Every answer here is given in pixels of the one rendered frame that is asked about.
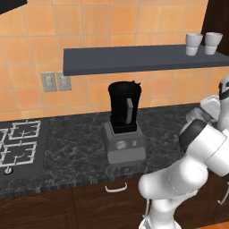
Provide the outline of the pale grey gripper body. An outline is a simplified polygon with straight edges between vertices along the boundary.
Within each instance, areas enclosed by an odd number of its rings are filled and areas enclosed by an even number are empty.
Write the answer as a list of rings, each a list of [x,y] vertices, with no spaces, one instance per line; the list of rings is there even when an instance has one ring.
[[[212,122],[211,116],[199,107],[193,108],[189,113],[186,114],[186,121],[187,122],[193,121],[195,119],[200,119],[200,120],[205,121],[207,123]]]

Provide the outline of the black and grey blender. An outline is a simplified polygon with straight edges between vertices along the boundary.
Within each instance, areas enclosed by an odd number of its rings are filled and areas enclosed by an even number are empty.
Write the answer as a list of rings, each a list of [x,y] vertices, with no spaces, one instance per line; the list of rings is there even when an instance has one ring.
[[[108,86],[110,119],[102,136],[110,165],[141,162],[146,158],[145,136],[137,124],[141,86],[135,81],[116,81]]]

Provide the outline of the white cup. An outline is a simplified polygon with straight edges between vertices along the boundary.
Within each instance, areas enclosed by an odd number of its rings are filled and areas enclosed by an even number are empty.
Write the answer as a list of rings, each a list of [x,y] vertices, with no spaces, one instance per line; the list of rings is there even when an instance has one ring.
[[[198,52],[199,45],[203,39],[203,35],[199,33],[186,34],[186,55],[195,56]]]
[[[213,55],[221,42],[223,37],[222,33],[207,32],[205,35],[205,54]]]

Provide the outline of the dark brown cupboard door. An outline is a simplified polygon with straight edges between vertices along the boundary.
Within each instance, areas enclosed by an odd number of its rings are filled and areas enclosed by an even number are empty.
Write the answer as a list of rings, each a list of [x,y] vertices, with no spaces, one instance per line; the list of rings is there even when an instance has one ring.
[[[72,191],[0,199],[0,229],[78,229]]]
[[[184,201],[175,211],[174,219],[182,229],[195,229],[229,221],[229,196],[218,203],[227,190],[223,178],[208,172],[208,180],[197,195]]]

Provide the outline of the dark brown drawer front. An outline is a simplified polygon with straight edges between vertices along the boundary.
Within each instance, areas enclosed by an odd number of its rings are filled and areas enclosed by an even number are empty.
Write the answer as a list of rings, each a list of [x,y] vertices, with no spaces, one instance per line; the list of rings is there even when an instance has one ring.
[[[107,193],[109,189],[126,191]],[[138,190],[139,178],[101,182],[72,188],[78,229],[139,229],[146,200]]]

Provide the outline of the grey gas hob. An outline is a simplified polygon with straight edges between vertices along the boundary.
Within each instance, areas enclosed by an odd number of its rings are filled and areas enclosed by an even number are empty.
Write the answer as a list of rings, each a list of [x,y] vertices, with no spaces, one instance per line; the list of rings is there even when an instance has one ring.
[[[0,182],[42,174],[47,129],[46,118],[0,122]]]

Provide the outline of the black extractor hood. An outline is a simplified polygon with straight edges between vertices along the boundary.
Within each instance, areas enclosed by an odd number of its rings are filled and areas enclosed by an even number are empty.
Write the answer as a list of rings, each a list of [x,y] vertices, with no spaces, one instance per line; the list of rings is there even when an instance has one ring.
[[[28,0],[0,0],[0,14],[7,13],[27,3]]]

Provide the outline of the dark grey wall shelf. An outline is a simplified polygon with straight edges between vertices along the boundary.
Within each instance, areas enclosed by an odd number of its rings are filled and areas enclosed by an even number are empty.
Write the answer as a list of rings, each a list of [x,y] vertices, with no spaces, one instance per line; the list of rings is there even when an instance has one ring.
[[[229,66],[229,56],[206,55],[203,46],[188,56],[185,49],[185,45],[66,48],[63,72],[75,76]]]

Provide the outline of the dark brown wall cupboard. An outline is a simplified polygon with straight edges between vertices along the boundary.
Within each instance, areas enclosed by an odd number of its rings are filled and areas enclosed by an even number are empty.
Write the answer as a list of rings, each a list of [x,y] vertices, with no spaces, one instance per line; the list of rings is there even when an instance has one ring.
[[[201,33],[222,33],[217,52],[229,56],[229,0],[208,0]]]

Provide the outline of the grey wall socket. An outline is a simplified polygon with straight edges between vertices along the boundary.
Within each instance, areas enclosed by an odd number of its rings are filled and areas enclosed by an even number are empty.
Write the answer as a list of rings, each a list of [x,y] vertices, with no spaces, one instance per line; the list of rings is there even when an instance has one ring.
[[[69,76],[64,76],[62,72],[57,72],[56,78],[57,78],[58,89],[60,91],[66,91],[66,90],[72,89],[72,85],[71,85]]]
[[[41,80],[45,92],[57,91],[54,72],[42,72]]]

